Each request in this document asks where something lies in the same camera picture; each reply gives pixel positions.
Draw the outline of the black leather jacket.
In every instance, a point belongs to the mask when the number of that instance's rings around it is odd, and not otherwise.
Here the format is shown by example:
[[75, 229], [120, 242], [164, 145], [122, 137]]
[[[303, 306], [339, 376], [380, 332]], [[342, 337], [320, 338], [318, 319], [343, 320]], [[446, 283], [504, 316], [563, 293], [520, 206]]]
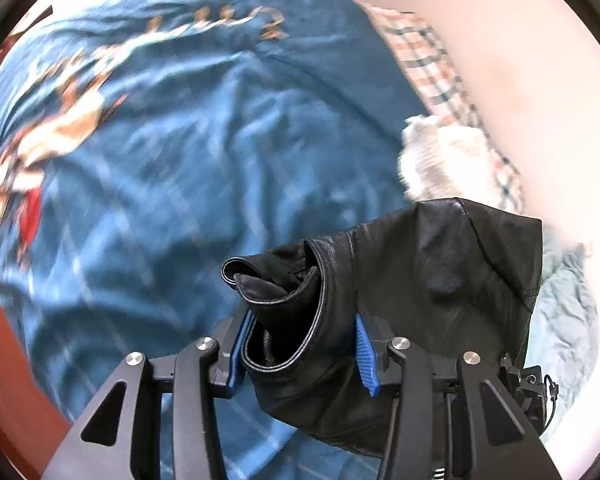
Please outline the black leather jacket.
[[438, 356], [526, 358], [542, 223], [462, 198], [428, 200], [352, 229], [224, 263], [252, 311], [242, 358], [266, 414], [322, 442], [384, 452], [392, 394], [355, 361], [358, 310]]

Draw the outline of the light blue quilt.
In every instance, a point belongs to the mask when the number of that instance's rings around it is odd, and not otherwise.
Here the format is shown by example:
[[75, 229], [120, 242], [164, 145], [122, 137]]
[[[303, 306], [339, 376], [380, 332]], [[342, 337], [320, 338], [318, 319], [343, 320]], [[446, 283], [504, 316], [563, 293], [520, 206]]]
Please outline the light blue quilt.
[[541, 436], [547, 443], [590, 378], [598, 355], [597, 309], [586, 286], [585, 247], [564, 246], [543, 226], [543, 267], [532, 313], [524, 365], [539, 365], [559, 386], [554, 418]]

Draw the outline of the white fluffy blanket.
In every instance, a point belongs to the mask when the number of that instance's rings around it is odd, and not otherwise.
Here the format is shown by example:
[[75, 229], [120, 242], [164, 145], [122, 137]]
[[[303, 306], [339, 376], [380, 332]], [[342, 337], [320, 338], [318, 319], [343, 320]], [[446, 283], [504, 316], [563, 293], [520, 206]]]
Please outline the white fluffy blanket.
[[413, 116], [401, 132], [398, 177], [409, 200], [467, 198], [497, 207], [501, 194], [490, 145], [475, 127], [442, 124], [437, 116]]

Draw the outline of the blue patterned bed sheet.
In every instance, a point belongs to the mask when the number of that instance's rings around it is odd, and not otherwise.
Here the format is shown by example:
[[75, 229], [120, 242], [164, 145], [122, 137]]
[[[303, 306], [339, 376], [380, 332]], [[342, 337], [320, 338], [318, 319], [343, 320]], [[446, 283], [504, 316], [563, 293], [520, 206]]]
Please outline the blue patterned bed sheet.
[[232, 313], [222, 263], [400, 209], [426, 110], [352, 0], [91, 0], [0, 67], [0, 307], [76, 419]]

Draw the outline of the plaid checkered cloth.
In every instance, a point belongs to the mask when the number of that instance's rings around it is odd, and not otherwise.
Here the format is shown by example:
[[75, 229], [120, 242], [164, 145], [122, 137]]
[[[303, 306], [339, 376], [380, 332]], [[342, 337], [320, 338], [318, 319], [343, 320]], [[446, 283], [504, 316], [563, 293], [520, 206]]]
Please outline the plaid checkered cloth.
[[481, 129], [490, 145], [494, 177], [501, 194], [501, 203], [494, 208], [523, 214], [526, 203], [520, 173], [484, 130], [476, 104], [437, 31], [413, 12], [399, 12], [370, 4], [363, 9], [426, 107], [425, 114], [413, 114], [409, 118], [437, 116], [445, 126]]

